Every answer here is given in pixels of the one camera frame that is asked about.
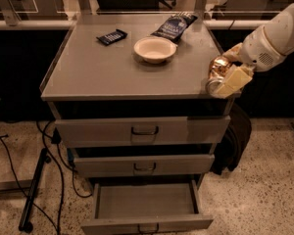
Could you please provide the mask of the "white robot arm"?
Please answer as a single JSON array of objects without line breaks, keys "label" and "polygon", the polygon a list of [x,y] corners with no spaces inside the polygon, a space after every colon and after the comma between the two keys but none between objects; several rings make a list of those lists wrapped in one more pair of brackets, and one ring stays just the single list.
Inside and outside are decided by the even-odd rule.
[{"label": "white robot arm", "polygon": [[269,71],[293,52],[294,3],[211,60],[206,90],[215,98],[227,98],[249,83],[255,71]]}]

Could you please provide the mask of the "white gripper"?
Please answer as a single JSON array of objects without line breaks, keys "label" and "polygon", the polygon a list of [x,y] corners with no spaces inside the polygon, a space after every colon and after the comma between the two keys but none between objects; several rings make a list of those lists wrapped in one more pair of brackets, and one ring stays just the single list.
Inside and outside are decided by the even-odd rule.
[{"label": "white gripper", "polygon": [[[258,72],[269,71],[282,63],[286,56],[280,54],[270,43],[266,28],[261,25],[250,33],[244,41],[236,44],[222,55],[231,62],[241,62],[255,67]],[[226,98],[239,91],[253,78],[253,69],[249,66],[232,65],[217,87],[214,95],[217,98]]]}]

